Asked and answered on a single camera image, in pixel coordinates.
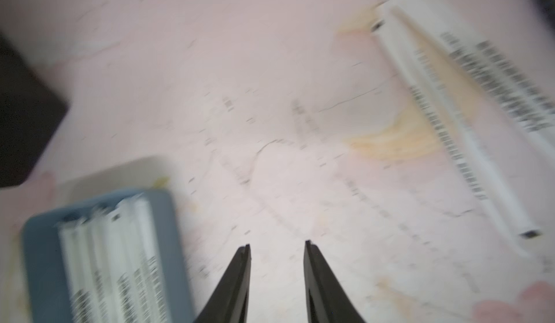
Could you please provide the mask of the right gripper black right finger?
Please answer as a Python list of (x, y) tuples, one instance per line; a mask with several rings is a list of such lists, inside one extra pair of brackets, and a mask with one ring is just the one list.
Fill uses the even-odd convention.
[(365, 323), (319, 247), (310, 240), (304, 246), (304, 282), (308, 322)]

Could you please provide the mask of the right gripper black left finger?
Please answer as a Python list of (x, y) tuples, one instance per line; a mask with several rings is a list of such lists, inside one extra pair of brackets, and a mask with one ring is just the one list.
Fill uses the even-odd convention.
[(251, 275), (251, 247), (237, 249), (218, 285), (195, 323), (247, 321)]

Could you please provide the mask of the blue grey storage tray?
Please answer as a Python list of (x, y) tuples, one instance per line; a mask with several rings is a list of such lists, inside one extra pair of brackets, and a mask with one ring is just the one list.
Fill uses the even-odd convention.
[(153, 207), (161, 264), (174, 322), (193, 322), (196, 314), (186, 273), (175, 203), (164, 189), (125, 189), (65, 204), (35, 215), (23, 226), (23, 256), (34, 322), (71, 322), (69, 290), (57, 225), (89, 215), (97, 205), (114, 206), (127, 197), (144, 195)]

